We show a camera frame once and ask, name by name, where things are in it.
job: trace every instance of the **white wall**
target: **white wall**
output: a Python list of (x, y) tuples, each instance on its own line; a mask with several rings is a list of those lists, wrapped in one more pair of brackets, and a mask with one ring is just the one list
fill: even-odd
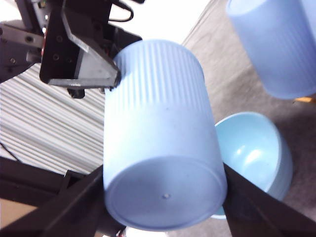
[[(117, 24), (143, 39), (166, 39), (182, 43), (209, 0), (147, 0), (144, 4), (125, 1), (134, 10), (134, 19)], [(127, 11), (112, 8), (111, 18), (124, 18)]]

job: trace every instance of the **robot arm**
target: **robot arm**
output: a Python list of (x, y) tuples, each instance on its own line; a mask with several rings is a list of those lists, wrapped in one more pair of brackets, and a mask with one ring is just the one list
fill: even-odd
[(40, 80), (83, 98), (87, 88), (114, 88), (115, 55), (141, 40), (108, 23), (118, 0), (16, 0), (22, 21), (0, 23), (0, 83), (41, 63)]

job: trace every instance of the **black metal frame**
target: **black metal frame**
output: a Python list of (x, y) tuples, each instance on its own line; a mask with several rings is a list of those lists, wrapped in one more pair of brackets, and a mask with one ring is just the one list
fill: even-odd
[[(272, 198), (225, 166), (224, 210), (234, 237), (314, 237), (316, 223)], [(104, 206), (103, 169), (57, 174), (0, 158), (0, 198), (38, 206), (0, 231), (0, 237), (116, 236), (125, 226)]]
[(1, 157), (0, 198), (39, 208), (1, 229), (0, 237), (92, 237), (97, 230), (116, 236), (125, 226), (104, 206), (102, 177), (102, 166), (63, 176)]

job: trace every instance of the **plastic container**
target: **plastic container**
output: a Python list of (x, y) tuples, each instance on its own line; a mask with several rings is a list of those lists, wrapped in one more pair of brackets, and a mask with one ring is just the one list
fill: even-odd
[(186, 48), (139, 41), (115, 62), (120, 85), (106, 93), (105, 204), (119, 222), (167, 231), (194, 225), (227, 192), (202, 68)]
[[(272, 197), (283, 200), (292, 180), (292, 156), (277, 127), (255, 112), (231, 115), (216, 125), (223, 162)], [(221, 207), (216, 219), (225, 219)]]
[(316, 93), (312, 15), (308, 21), (300, 0), (229, 0), (226, 12), (270, 95), (293, 99)]

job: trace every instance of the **ribbed plastic cup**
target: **ribbed plastic cup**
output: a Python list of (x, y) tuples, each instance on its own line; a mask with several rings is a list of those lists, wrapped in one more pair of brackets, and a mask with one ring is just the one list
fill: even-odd
[(300, 0), (229, 0), (226, 12), (270, 95), (316, 93), (316, 45)]
[(214, 214), (227, 191), (202, 68), (186, 48), (139, 41), (105, 97), (105, 204), (119, 222), (167, 231)]

